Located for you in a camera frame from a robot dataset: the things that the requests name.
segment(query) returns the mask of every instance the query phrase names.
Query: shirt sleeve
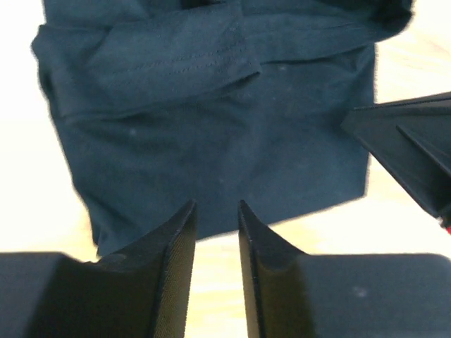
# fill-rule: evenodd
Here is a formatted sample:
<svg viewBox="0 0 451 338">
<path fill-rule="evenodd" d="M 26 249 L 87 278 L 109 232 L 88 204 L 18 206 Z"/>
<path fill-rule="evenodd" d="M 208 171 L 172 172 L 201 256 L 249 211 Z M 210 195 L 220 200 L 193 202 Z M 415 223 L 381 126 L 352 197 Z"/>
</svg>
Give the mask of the shirt sleeve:
<svg viewBox="0 0 451 338">
<path fill-rule="evenodd" d="M 177 11 L 145 3 L 44 2 L 32 48 L 53 113 L 123 116 L 222 95 L 260 73 L 234 1 Z"/>
</svg>

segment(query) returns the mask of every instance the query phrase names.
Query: black plastic part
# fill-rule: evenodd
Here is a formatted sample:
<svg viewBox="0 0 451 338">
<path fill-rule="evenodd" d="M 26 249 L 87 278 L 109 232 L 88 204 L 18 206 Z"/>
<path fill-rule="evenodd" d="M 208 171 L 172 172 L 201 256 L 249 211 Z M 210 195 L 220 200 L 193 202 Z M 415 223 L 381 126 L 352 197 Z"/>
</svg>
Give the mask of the black plastic part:
<svg viewBox="0 0 451 338">
<path fill-rule="evenodd" d="M 184 337 L 196 231 L 189 202 L 98 263 L 0 254 L 0 337 Z"/>
<path fill-rule="evenodd" d="M 451 213 L 441 217 L 440 226 L 451 234 Z"/>
<path fill-rule="evenodd" d="M 451 214 L 451 93 L 359 108 L 342 127 L 427 213 Z"/>
<path fill-rule="evenodd" d="M 451 262 L 433 254 L 310 256 L 240 203 L 249 338 L 451 337 Z"/>
</svg>

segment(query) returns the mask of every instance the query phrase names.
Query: dark blue t-shirt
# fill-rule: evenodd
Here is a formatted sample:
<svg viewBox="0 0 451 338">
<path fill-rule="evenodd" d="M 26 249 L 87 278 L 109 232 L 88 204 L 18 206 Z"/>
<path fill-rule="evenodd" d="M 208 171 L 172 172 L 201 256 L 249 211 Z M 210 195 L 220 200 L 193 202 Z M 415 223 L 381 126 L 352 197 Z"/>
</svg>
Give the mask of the dark blue t-shirt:
<svg viewBox="0 0 451 338">
<path fill-rule="evenodd" d="M 44 0 L 39 76 L 105 255 L 199 202 L 199 238 L 364 194 L 340 129 L 410 0 Z"/>
</svg>

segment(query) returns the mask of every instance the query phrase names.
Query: light wood surface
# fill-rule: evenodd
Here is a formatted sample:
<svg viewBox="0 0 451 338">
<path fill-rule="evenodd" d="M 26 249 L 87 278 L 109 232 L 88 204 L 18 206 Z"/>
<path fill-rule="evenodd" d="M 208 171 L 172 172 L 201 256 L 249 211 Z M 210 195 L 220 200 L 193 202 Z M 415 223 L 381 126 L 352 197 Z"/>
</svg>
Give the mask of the light wood surface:
<svg viewBox="0 0 451 338">
<path fill-rule="evenodd" d="M 0 251 L 63 251 L 94 260 L 89 219 L 72 190 L 30 53 L 43 21 L 38 3 L 0 4 L 0 38 L 7 47 L 0 54 Z M 415 11 L 407 30 L 378 46 L 381 102 L 451 91 L 451 1 L 418 0 Z M 364 199 L 273 228 L 311 254 L 433 252 L 451 257 L 451 237 L 374 160 Z M 246 336 L 237 235 L 200 241 L 186 337 Z"/>
</svg>

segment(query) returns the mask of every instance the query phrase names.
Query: folded shirt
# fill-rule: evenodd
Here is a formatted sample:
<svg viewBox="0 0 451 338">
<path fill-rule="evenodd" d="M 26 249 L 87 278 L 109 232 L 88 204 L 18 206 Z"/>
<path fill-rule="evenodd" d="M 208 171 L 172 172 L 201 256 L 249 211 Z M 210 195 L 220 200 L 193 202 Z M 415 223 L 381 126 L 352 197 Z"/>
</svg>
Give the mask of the folded shirt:
<svg viewBox="0 0 451 338">
<path fill-rule="evenodd" d="M 199 202 L 199 238 L 364 194 L 340 129 L 410 0 L 44 0 L 39 79 L 99 255 Z"/>
</svg>

